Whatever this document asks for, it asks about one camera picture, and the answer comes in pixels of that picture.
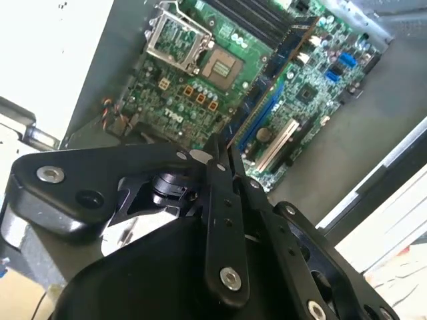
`blue connector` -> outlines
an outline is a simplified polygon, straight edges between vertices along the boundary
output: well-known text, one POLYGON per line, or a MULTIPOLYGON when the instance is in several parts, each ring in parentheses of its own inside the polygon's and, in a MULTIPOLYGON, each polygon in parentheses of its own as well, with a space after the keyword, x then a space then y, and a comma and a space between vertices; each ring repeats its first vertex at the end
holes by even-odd
POLYGON ((338 57, 338 61, 351 69, 358 65, 357 60, 353 58, 352 55, 349 55, 345 52, 341 53, 341 55, 338 57))
POLYGON ((333 83, 337 83, 339 80, 340 80, 340 76, 339 75, 336 75, 334 72, 332 72, 332 71, 327 71, 326 73, 325 73, 325 76, 330 80, 330 81, 332 81, 333 83))

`mounting hole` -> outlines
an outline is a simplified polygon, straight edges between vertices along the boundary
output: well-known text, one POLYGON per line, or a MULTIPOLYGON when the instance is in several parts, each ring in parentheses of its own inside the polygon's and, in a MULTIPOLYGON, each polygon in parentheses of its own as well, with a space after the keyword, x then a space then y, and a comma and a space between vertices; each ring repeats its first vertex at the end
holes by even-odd
POLYGON ((233 227, 233 221, 231 219, 224 219, 224 223, 227 227, 233 227))
POLYGON ((373 308, 371 308, 369 305, 365 305, 364 308, 365 308, 366 313, 369 314, 369 317, 372 320, 380 320, 380 317, 376 314, 376 312, 373 310, 373 308))
POLYGON ((99 209, 104 204, 102 194, 94 190, 80 190, 75 194, 75 200, 82 207, 89 210, 99 209))

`blue slot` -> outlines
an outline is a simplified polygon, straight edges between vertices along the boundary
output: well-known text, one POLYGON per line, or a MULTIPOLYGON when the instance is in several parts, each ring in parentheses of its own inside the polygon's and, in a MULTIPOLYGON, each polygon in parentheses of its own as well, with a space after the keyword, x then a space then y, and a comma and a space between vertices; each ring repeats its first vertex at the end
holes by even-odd
POLYGON ((340 80, 340 76, 336 75, 335 73, 333 73, 332 71, 327 71, 325 73, 325 76, 332 82, 337 83, 340 80))
POLYGON ((238 143, 238 149, 243 151, 246 148, 248 142, 256 136, 256 132, 263 125, 266 117, 270 114, 270 111, 273 109, 274 105, 278 102, 280 95, 285 89, 285 83, 280 83, 274 94, 271 98, 266 102, 266 104, 262 107, 262 110, 255 119, 252 121, 248 130, 243 134, 243 137, 240 139, 238 143))
POLYGON ((338 61, 351 69, 358 65, 357 60, 353 58, 352 55, 349 55, 345 52, 341 53, 341 55, 338 57, 338 61))

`capacitor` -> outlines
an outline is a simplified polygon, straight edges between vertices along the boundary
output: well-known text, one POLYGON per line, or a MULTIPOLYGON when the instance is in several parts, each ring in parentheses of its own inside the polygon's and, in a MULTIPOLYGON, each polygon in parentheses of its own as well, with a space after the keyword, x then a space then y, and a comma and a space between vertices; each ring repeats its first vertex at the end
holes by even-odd
POLYGON ((335 21, 335 17, 333 15, 330 15, 326 18, 327 24, 333 23, 334 21, 335 21))
POLYGON ((258 132, 256 133, 256 139, 259 142, 266 143, 271 138, 272 138, 272 132, 268 128, 263 127, 260 130, 258 130, 258 132))
POLYGON ((319 21, 318 21, 318 25, 324 26, 326 24, 326 18, 325 17, 320 17, 319 21))

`hole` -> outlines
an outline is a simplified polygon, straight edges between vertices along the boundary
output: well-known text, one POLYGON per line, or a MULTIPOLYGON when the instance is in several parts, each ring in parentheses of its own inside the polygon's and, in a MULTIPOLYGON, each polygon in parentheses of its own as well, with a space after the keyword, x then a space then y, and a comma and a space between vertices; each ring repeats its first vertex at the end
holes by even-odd
POLYGON ((104 197, 94 190, 80 190, 75 195, 75 200, 82 207, 90 210, 99 209, 104 204, 104 197))
POLYGON ((229 283, 234 284, 237 282, 236 276, 231 274, 231 273, 227 273, 226 278, 227 278, 229 283))
POLYGON ((233 221, 230 219, 224 219, 224 223, 227 227, 233 227, 233 221))
POLYGON ((312 271, 312 277, 325 303, 331 303, 333 301, 332 288, 324 274, 319 271, 312 271))
POLYGON ((313 307, 313 311, 319 318, 323 317, 322 310, 320 310, 318 307, 313 307))
POLYGON ((365 305, 364 308, 372 320, 380 320, 380 317, 375 313, 373 308, 371 308, 369 305, 365 305))
POLYGON ((46 177, 49 177, 49 178, 56 178, 56 176, 58 176, 56 171, 51 170, 51 169, 44 170, 43 173, 45 174, 46 177))

